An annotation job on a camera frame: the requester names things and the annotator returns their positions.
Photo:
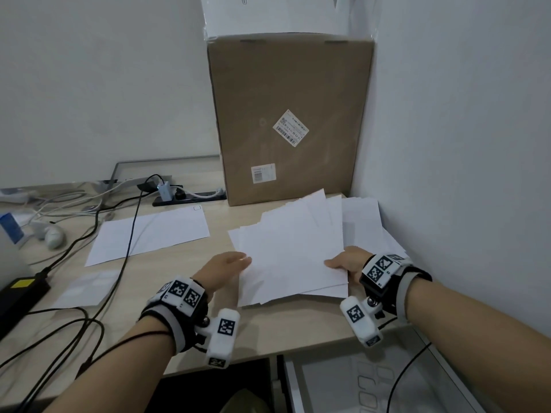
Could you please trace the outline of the large brown cardboard box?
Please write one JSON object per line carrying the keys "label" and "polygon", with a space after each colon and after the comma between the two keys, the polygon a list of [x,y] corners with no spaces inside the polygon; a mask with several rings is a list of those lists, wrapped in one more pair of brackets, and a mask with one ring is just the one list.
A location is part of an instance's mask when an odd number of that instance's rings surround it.
{"label": "large brown cardboard box", "polygon": [[208,41],[229,206],[350,192],[374,51],[322,34]]}

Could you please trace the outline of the person's left hand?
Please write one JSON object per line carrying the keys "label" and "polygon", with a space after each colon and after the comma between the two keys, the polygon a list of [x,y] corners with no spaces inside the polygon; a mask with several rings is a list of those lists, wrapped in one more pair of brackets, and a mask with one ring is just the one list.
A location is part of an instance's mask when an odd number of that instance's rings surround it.
{"label": "person's left hand", "polygon": [[227,269],[224,267],[222,253],[213,256],[191,279],[200,284],[207,294],[223,288],[232,278],[238,276],[245,269]]}

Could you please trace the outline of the white mouse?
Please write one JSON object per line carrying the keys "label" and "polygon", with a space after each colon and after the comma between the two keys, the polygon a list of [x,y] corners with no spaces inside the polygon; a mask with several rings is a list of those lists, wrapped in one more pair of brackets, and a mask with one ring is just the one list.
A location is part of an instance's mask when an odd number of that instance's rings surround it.
{"label": "white mouse", "polygon": [[66,243],[64,230],[55,223],[31,221],[29,226],[33,236],[44,242],[49,250],[60,249]]}

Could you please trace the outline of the grey metal frame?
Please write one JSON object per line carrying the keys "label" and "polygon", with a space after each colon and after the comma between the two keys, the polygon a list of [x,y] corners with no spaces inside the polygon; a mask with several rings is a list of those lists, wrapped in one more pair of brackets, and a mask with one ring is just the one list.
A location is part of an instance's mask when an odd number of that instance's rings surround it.
{"label": "grey metal frame", "polygon": [[214,154],[120,161],[115,164],[107,186],[103,187],[102,196],[107,198],[136,186],[152,174],[182,185],[191,193],[226,189],[222,159],[219,154]]}

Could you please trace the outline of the black power strip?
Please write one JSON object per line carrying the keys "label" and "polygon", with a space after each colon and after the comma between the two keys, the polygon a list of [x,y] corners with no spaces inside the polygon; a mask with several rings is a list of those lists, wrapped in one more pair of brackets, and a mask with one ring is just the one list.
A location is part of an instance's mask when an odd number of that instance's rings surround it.
{"label": "black power strip", "polygon": [[171,185],[173,192],[172,199],[163,201],[161,197],[155,198],[153,207],[168,207],[173,205],[198,204],[202,202],[227,200],[226,191],[219,188],[213,192],[191,193],[184,190],[183,186]]}

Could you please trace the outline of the clear plastic sleeve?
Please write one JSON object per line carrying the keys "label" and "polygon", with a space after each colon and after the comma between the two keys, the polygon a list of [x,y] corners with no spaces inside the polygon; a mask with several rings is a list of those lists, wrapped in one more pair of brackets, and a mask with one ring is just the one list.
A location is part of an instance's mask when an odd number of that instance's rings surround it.
{"label": "clear plastic sleeve", "polygon": [[84,274],[67,287],[51,308],[85,308],[100,305],[113,288],[119,273],[118,270],[105,270]]}

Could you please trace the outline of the person's right forearm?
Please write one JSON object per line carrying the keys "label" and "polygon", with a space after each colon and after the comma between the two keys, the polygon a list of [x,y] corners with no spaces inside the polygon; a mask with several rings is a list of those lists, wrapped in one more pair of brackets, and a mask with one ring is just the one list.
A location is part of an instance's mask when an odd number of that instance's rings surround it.
{"label": "person's right forearm", "polygon": [[397,310],[508,413],[551,413],[551,338],[473,298],[419,277]]}

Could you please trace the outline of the person's right hand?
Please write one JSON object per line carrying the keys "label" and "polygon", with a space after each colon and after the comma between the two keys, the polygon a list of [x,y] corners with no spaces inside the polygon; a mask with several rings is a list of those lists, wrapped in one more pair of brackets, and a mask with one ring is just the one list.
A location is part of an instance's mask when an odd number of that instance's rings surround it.
{"label": "person's right hand", "polygon": [[357,246],[345,247],[341,253],[351,253],[351,271],[347,271],[348,277],[350,277],[354,283],[360,284],[363,268],[375,255]]}

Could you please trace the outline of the blue card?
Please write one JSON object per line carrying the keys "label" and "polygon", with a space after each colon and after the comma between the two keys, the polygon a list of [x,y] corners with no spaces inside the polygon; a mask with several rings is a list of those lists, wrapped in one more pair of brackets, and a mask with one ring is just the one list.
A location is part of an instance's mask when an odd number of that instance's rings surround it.
{"label": "blue card", "polygon": [[5,230],[13,244],[19,244],[25,236],[12,213],[0,214],[0,226]]}

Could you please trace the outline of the pile of white paper sheets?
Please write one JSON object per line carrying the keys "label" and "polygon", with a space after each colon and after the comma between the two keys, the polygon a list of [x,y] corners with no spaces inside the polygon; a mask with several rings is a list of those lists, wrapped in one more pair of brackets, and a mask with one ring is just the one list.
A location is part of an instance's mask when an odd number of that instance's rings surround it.
{"label": "pile of white paper sheets", "polygon": [[407,253],[382,226],[374,198],[326,197],[319,190],[266,211],[260,222],[228,232],[235,250],[252,258],[238,280],[238,307],[295,295],[348,297],[348,275],[324,261],[346,246]]}

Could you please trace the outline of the black power adapter yellow label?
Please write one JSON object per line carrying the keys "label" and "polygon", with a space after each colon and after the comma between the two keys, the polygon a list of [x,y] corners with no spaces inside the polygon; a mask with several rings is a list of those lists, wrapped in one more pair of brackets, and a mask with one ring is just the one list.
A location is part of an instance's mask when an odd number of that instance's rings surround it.
{"label": "black power adapter yellow label", "polygon": [[47,275],[20,277],[0,290],[0,341],[51,289]]}

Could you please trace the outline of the grey laptop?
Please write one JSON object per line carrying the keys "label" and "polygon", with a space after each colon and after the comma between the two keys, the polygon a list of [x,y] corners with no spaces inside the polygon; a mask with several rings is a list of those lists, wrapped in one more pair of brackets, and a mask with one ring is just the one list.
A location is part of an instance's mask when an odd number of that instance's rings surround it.
{"label": "grey laptop", "polygon": [[19,254],[18,247],[0,227],[0,291],[18,278],[31,276],[33,273]]}

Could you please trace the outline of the person's left forearm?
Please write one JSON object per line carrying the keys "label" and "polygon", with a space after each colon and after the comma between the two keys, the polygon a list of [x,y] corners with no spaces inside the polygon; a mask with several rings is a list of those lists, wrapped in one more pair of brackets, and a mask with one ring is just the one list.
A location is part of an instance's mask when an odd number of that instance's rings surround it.
{"label": "person's left forearm", "polygon": [[154,317],[139,320],[132,339],[91,365],[44,413],[144,413],[175,352],[168,328]]}

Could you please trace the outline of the single white paper sheet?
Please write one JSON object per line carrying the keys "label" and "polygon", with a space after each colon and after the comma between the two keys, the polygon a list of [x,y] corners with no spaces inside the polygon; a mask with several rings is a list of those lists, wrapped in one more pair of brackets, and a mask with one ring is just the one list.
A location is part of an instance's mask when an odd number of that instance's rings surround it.
{"label": "single white paper sheet", "polygon": [[85,266],[129,255],[152,252],[210,236],[202,206],[188,206],[156,214],[105,222]]}

